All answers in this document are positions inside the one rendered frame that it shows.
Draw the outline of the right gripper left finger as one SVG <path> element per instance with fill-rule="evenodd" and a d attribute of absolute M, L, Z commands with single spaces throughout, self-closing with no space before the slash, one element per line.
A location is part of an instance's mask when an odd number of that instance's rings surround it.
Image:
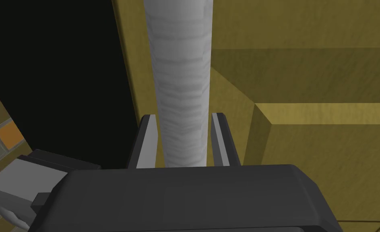
<path fill-rule="evenodd" d="M 140 120 L 127 168 L 155 168 L 157 143 L 158 129 L 156 116 L 154 114 L 146 114 Z"/>

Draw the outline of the grey bar handle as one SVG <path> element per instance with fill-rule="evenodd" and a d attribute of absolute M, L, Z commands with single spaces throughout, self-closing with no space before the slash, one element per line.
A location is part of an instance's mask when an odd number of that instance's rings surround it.
<path fill-rule="evenodd" d="M 206 166 L 213 0 L 143 3 L 165 166 Z"/>

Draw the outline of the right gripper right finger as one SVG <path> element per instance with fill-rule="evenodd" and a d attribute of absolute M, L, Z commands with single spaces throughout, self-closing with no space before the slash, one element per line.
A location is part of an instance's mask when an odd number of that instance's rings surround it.
<path fill-rule="evenodd" d="M 211 115 L 211 144 L 214 166 L 241 165 L 224 113 Z"/>

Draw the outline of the yellow cupboard door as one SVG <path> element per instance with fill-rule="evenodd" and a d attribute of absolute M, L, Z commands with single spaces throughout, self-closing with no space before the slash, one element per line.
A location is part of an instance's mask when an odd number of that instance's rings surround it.
<path fill-rule="evenodd" d="M 380 232 L 380 0 L 213 0 L 209 113 L 240 162 L 294 164 Z"/>

